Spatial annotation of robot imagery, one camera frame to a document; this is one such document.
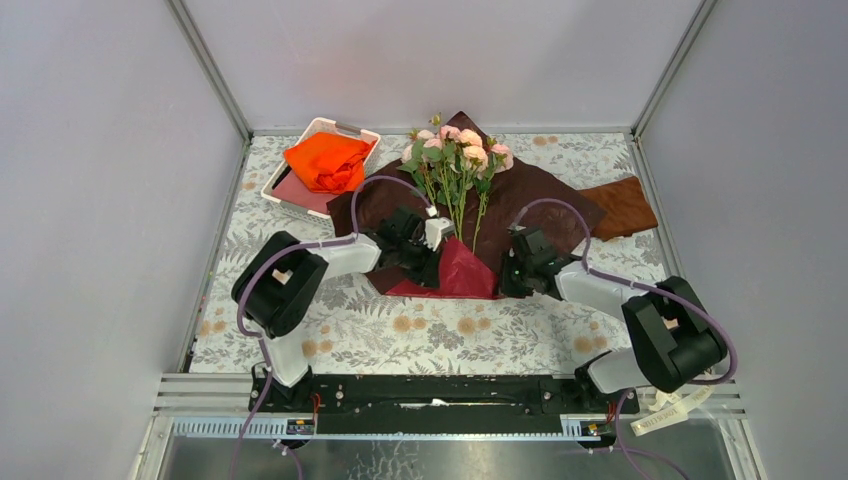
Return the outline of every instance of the floor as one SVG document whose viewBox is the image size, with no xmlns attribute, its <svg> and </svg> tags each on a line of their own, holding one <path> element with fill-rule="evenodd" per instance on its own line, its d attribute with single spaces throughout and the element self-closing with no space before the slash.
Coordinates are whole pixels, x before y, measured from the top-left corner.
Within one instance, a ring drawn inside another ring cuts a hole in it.
<svg viewBox="0 0 848 480">
<path fill-rule="evenodd" d="M 227 478 L 234 439 L 175 437 L 162 478 Z M 709 420 L 692 420 L 661 434 L 633 438 L 631 448 L 658 452 L 691 480 L 735 478 L 721 432 Z M 588 455 L 576 443 L 538 441 L 341 441 L 313 440 L 297 450 L 309 480 L 600 480 L 641 478 L 620 453 Z M 655 480 L 680 475 L 655 460 L 637 460 Z M 270 440 L 248 440 L 239 455 L 236 479 L 294 479 L 291 456 Z"/>
</svg>

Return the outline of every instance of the floral tablecloth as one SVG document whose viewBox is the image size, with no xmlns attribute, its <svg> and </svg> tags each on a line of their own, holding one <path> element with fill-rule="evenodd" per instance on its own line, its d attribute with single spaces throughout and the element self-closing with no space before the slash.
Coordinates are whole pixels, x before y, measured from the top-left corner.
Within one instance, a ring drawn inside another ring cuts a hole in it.
<svg viewBox="0 0 848 480">
<path fill-rule="evenodd" d="M 525 162 L 577 189 L 634 174 L 622 134 L 496 137 Z M 283 150 L 296 141 L 294 136 L 253 140 L 220 261 L 210 272 L 190 372 L 244 373 L 261 360 L 258 343 L 236 327 L 230 289 L 271 234 L 332 236 L 326 227 L 288 217 L 259 196 Z M 402 135 L 384 136 L 376 167 L 400 158 L 407 142 Z M 641 280 L 665 277 L 653 231 L 594 240 L 590 255 L 594 266 L 607 271 Z M 624 325 L 583 305 L 538 295 L 498 301 L 386 297 L 359 274 L 324 282 L 304 327 L 307 340 L 301 347 L 316 373 L 571 373 L 598 353 L 629 344 Z"/>
</svg>

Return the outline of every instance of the white wall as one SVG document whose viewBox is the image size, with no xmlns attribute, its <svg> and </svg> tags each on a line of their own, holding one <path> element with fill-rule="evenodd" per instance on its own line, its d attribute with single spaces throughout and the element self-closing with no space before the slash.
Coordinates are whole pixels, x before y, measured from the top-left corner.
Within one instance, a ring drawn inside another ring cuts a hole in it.
<svg viewBox="0 0 848 480">
<path fill-rule="evenodd" d="M 644 138 L 771 480 L 848 478 L 848 3 L 720 2 Z"/>
<path fill-rule="evenodd" d="M 240 140 L 165 2 L 0 8 L 0 478 L 124 478 Z"/>
<path fill-rule="evenodd" d="M 698 0 L 189 0 L 255 129 L 636 121 Z"/>
</svg>

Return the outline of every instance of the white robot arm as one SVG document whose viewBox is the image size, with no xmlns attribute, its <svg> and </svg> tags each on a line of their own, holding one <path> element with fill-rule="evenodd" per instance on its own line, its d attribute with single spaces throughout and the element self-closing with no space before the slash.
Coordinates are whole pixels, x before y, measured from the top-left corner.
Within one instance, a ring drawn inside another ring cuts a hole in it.
<svg viewBox="0 0 848 480">
<path fill-rule="evenodd" d="M 337 246 L 299 250 L 275 263 L 250 293 L 245 309 L 262 327 L 275 380 L 292 387 L 309 371 L 299 324 L 323 279 L 399 265 L 416 283 L 437 286 L 440 246 L 452 232 L 447 219 L 425 221 L 399 209 L 376 232 L 344 237 L 348 242 L 335 239 Z M 514 231 L 512 237 L 513 249 L 503 258 L 502 294 L 520 298 L 535 292 L 583 303 L 627 325 L 633 347 L 602 354 L 575 371 L 586 396 L 601 399 L 643 385 L 671 392 L 727 354 L 721 337 L 680 305 L 589 275 L 579 259 L 561 256 L 537 228 Z M 259 265 L 294 243 L 299 242 L 285 232 L 272 237 L 236 282 L 233 299 L 241 298 Z M 689 284 L 679 277 L 657 286 L 700 307 Z M 663 318 L 675 318 L 680 326 L 669 331 Z"/>
</svg>

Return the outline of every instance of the red wrapping paper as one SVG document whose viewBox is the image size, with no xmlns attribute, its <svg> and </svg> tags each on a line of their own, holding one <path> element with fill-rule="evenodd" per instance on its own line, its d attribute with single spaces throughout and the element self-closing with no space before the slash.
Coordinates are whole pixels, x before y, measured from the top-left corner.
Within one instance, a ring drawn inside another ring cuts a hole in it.
<svg viewBox="0 0 848 480">
<path fill-rule="evenodd" d="M 456 237 L 442 247 L 439 260 L 439 288 L 424 288 L 407 279 L 391 288 L 385 295 L 398 297 L 497 298 L 498 278 L 471 250 Z"/>
</svg>

